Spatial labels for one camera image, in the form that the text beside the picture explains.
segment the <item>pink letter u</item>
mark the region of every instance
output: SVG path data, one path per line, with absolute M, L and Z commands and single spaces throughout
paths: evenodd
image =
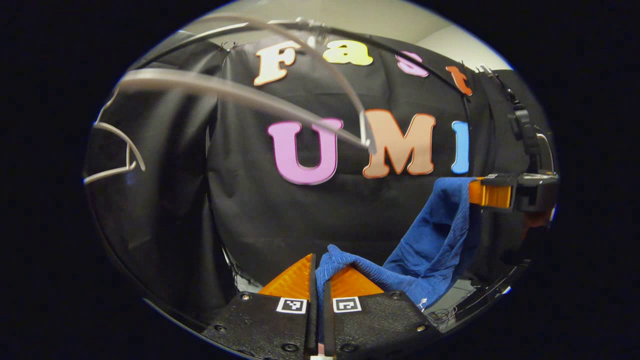
M 342 128 L 340 119 L 322 119 L 327 126 Z M 320 136 L 320 164 L 316 167 L 304 167 L 298 163 L 296 135 L 302 130 L 297 121 L 277 122 L 269 126 L 267 132 L 273 137 L 273 153 L 278 172 L 287 181 L 300 185 L 321 184 L 335 174 L 338 164 L 337 135 L 321 127 L 311 127 Z

